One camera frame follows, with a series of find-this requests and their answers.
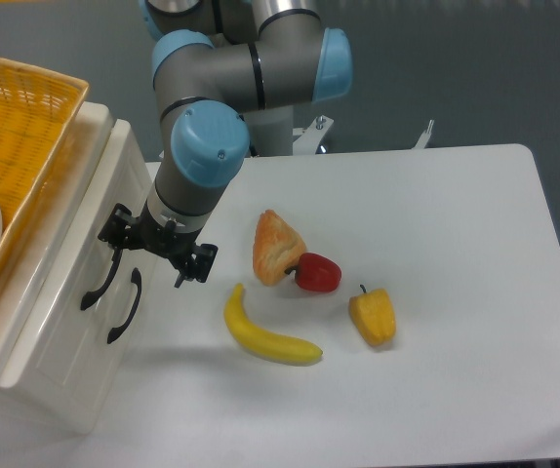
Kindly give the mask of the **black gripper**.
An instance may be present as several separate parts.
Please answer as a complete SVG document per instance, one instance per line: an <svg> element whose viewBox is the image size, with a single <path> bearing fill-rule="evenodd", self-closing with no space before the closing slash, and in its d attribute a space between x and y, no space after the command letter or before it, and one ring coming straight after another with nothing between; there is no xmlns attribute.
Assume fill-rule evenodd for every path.
<svg viewBox="0 0 560 468"><path fill-rule="evenodd" d="M200 231L178 232L169 221L161 226L150 214L133 216L117 203L101 228L98 239L113 250L112 263L118 265L123 251L145 250L172 261L178 271L174 287L185 282L206 283L219 248L214 244L194 245Z"/></svg>

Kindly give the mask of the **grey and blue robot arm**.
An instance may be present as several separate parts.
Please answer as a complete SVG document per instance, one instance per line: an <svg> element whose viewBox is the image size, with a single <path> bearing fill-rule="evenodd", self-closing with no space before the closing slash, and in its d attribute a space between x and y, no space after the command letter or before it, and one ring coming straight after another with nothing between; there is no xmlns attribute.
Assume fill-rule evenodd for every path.
<svg viewBox="0 0 560 468"><path fill-rule="evenodd" d="M143 1L164 156L139 215L117 205L100 239L167 259L205 282L217 248L197 237L251 149L249 112L341 97L345 33L313 1Z"/></svg>

